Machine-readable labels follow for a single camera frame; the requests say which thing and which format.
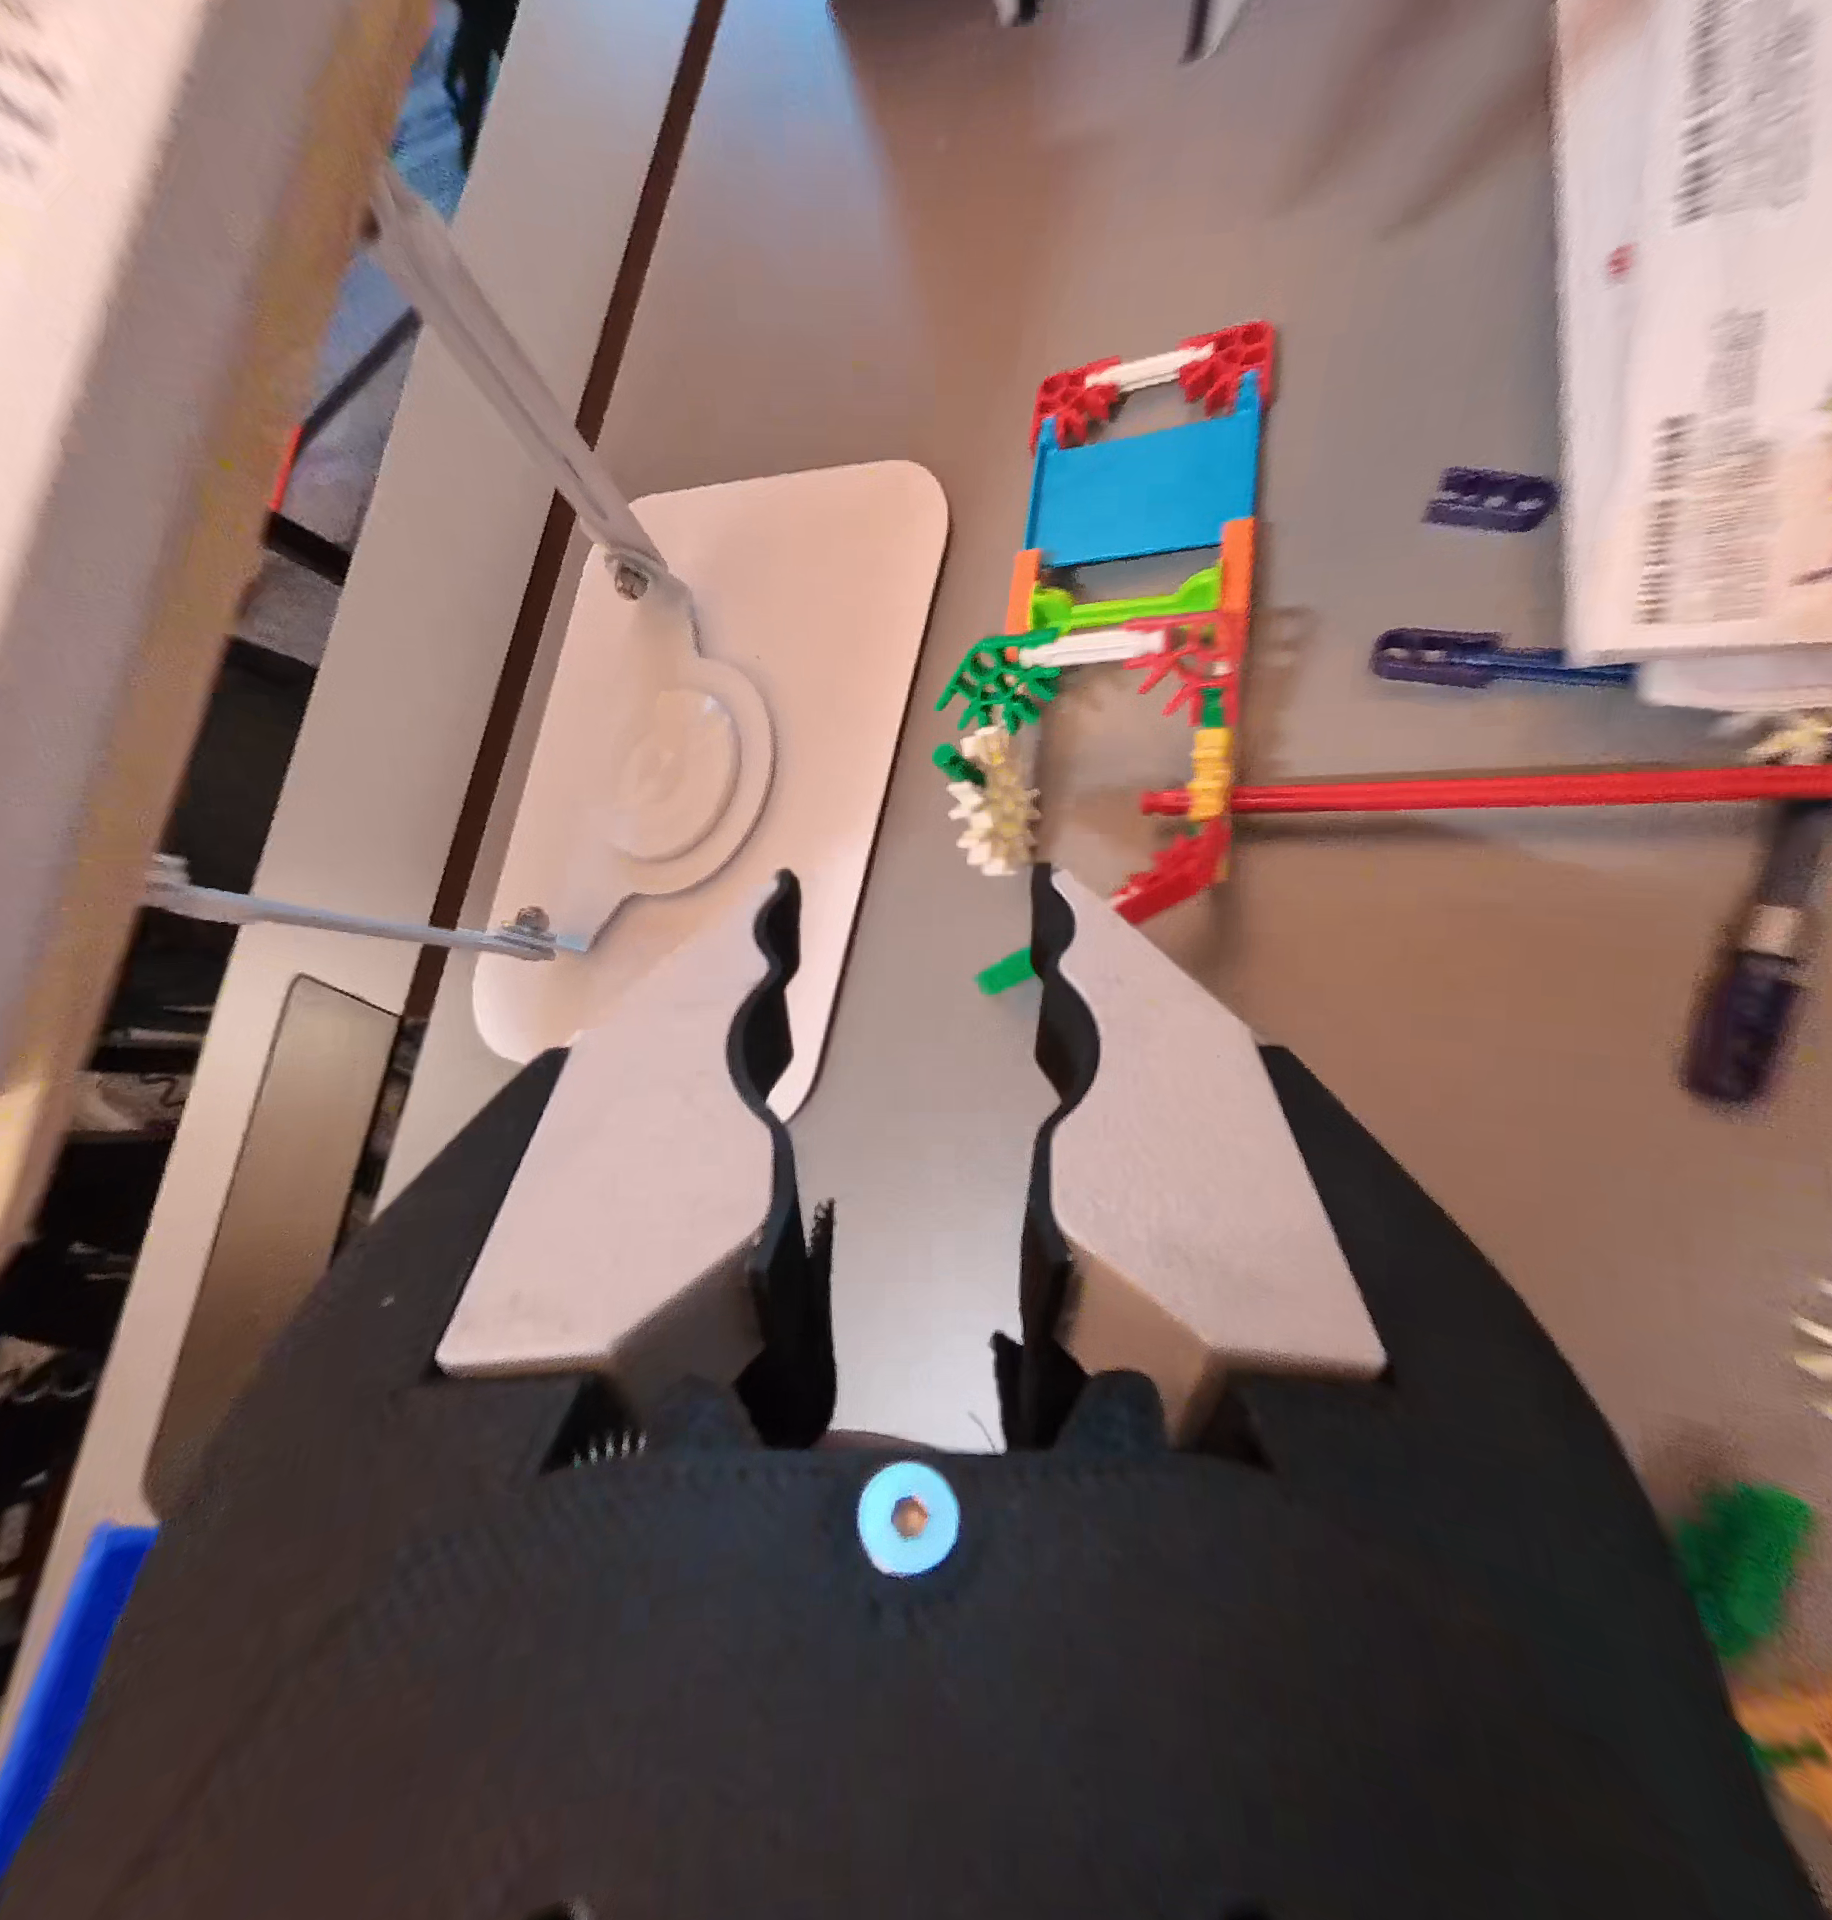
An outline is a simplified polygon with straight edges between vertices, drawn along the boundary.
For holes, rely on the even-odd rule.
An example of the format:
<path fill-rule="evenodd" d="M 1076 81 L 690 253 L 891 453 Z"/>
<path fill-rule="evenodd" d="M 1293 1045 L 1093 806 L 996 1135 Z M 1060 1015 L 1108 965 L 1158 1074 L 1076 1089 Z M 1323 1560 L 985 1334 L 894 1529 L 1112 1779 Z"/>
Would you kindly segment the blue rod snowflake assembly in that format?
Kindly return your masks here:
<path fill-rule="evenodd" d="M 1525 681 L 1621 687 L 1638 684 L 1638 664 L 1581 664 L 1556 647 L 1513 647 L 1498 634 L 1397 628 L 1377 635 L 1372 673 L 1386 681 L 1486 690 Z M 1751 734 L 1757 765 L 1832 768 L 1832 704 L 1739 706 L 1735 726 Z M 1813 898 L 1832 850 L 1832 798 L 1774 804 L 1753 895 L 1713 962 L 1697 1004 L 1682 1079 L 1723 1105 L 1746 1105 L 1767 1091 L 1803 999 L 1813 942 Z"/>

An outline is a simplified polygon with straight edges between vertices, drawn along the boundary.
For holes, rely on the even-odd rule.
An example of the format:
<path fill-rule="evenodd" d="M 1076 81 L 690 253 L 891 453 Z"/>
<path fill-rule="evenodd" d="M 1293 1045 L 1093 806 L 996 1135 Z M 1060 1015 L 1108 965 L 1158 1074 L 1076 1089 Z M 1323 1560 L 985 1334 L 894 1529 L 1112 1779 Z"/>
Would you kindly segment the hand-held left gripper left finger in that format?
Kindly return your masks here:
<path fill-rule="evenodd" d="M 803 1450 L 838 1395 L 830 1199 L 773 1095 L 803 889 L 781 870 L 567 1044 L 435 1363 L 453 1380 L 598 1377 L 647 1407 L 730 1389 Z"/>

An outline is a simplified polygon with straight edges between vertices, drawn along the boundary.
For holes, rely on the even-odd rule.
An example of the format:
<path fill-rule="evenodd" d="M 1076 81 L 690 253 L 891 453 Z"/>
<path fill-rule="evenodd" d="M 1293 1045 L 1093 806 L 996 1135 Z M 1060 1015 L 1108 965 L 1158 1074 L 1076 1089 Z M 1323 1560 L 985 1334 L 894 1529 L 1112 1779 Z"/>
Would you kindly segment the multicolour toy construction model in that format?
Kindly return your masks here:
<path fill-rule="evenodd" d="M 1264 420 L 1278 334 L 1226 325 L 1166 354 L 1048 375 L 1033 396 L 1022 546 L 1002 625 L 958 659 L 936 709 L 987 788 L 948 786 L 955 845 L 979 876 L 1017 876 L 1042 819 L 1027 731 L 1076 674 L 1121 669 L 1188 726 L 1181 783 L 1142 814 L 1172 836 L 1124 876 L 1115 911 L 1144 924 L 1231 870 L 1232 828 L 1264 819 L 1638 810 L 1832 798 L 1832 768 L 1738 765 L 1572 773 L 1241 781 L 1237 722 L 1257 575 Z"/>

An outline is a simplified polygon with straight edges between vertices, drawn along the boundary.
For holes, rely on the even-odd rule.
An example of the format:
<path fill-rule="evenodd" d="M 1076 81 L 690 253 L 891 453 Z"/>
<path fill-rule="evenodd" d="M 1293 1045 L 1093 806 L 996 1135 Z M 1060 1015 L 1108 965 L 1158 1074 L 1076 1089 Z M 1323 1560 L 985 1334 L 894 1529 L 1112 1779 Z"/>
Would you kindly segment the clear acrylic bracket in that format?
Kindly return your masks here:
<path fill-rule="evenodd" d="M 633 899 L 685 894 L 744 845 L 776 734 L 759 685 L 705 653 L 683 582 L 592 555 L 567 612 L 497 876 L 499 919 L 588 951 Z"/>

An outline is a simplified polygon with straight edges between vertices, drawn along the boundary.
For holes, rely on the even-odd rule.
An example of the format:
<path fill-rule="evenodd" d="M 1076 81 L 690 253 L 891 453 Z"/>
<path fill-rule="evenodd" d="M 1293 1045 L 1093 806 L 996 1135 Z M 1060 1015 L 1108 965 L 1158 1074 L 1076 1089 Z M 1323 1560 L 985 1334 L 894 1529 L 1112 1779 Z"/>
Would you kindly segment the green fan connector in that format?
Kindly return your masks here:
<path fill-rule="evenodd" d="M 1677 1571 L 1718 1663 L 1742 1663 L 1783 1630 L 1814 1526 L 1809 1500 L 1762 1483 L 1708 1485 L 1675 1524 Z"/>

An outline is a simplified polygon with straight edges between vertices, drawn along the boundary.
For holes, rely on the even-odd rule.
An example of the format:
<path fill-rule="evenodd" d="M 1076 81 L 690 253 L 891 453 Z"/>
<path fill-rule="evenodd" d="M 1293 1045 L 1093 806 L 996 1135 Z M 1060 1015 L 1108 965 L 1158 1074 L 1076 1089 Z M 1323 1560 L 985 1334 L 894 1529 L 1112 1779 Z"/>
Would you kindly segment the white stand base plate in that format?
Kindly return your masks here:
<path fill-rule="evenodd" d="M 588 951 L 480 958 L 471 1020 L 522 1064 L 567 1044 L 781 870 L 803 889 L 787 990 L 792 1115 L 818 1076 L 949 539 L 927 467 L 880 461 L 742 478 L 630 505 L 690 590 L 705 653 L 765 695 L 776 765 L 740 853 L 698 886 L 627 901 Z"/>

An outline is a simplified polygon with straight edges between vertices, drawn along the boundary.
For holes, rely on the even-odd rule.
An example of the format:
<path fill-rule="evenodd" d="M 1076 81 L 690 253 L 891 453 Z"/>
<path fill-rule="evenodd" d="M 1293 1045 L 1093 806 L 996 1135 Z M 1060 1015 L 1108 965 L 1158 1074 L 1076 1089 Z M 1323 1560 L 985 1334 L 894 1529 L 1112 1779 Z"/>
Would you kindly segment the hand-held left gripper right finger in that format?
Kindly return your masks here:
<path fill-rule="evenodd" d="M 1377 1380 L 1384 1341 L 1250 1025 L 1060 867 L 1028 884 L 1036 1063 L 1002 1435 L 1046 1448 L 1085 1380 L 1138 1374 L 1172 1441 L 1231 1380 Z"/>

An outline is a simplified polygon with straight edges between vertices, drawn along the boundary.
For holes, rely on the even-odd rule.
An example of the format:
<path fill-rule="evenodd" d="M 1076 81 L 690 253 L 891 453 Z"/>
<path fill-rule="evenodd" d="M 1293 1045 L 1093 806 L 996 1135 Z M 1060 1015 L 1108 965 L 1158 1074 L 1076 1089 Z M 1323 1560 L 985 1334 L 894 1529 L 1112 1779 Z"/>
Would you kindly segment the purple clip connector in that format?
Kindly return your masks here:
<path fill-rule="evenodd" d="M 1521 535 L 1536 530 L 1558 500 L 1559 486 L 1544 475 L 1494 467 L 1442 467 L 1423 522 Z"/>

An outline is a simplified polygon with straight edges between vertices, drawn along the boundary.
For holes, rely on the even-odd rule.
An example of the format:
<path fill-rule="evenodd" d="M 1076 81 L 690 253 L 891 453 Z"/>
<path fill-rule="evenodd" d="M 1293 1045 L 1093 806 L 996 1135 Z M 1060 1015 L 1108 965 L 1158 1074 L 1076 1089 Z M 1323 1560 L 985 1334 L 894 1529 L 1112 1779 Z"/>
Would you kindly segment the yellow connector green rod assembly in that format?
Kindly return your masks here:
<path fill-rule="evenodd" d="M 1729 1678 L 1728 1696 L 1759 1768 L 1832 1836 L 1832 1676 L 1790 1685 Z"/>

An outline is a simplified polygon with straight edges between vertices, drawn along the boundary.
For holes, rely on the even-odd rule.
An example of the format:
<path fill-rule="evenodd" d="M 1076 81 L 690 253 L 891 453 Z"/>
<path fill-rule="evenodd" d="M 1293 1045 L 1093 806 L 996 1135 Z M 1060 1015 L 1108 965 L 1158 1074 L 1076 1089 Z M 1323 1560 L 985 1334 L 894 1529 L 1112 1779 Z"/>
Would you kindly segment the blue plastic bin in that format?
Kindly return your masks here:
<path fill-rule="evenodd" d="M 0 1763 L 0 1878 L 53 1788 L 159 1524 L 100 1524 L 88 1538 Z"/>

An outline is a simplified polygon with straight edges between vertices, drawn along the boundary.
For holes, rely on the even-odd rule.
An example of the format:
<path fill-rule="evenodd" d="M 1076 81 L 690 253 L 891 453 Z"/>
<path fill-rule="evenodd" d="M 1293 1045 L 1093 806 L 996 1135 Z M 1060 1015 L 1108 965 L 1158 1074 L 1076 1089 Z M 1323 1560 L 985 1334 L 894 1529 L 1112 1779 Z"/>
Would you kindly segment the white instruction leaflet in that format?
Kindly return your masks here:
<path fill-rule="evenodd" d="M 1563 635 L 1832 706 L 1832 1 L 1554 6 Z"/>

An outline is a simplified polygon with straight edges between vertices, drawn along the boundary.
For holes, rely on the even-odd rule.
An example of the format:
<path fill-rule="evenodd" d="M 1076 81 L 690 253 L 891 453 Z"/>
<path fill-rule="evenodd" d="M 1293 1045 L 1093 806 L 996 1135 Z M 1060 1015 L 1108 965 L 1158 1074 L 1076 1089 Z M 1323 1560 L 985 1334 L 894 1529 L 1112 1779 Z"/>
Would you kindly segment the white document stand board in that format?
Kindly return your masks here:
<path fill-rule="evenodd" d="M 432 4 L 96 4 L 0 209 L 0 1268 L 131 934 Z"/>

